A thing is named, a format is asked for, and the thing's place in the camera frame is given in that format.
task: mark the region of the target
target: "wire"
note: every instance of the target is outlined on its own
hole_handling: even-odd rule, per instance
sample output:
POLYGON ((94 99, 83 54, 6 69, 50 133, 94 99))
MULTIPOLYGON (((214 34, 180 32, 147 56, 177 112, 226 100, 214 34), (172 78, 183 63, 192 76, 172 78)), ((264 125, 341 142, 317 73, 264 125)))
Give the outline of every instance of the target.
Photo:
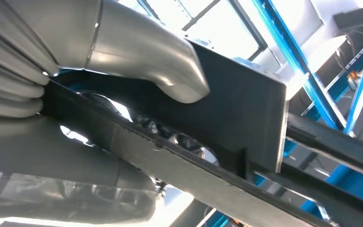
POLYGON ((351 50, 353 51, 353 56, 355 57, 356 55, 356 50, 355 50, 355 46, 354 46, 354 41, 351 38, 351 36, 349 36, 349 34, 343 32, 343 34, 346 35, 346 39, 347 39, 347 43, 351 46, 351 50))

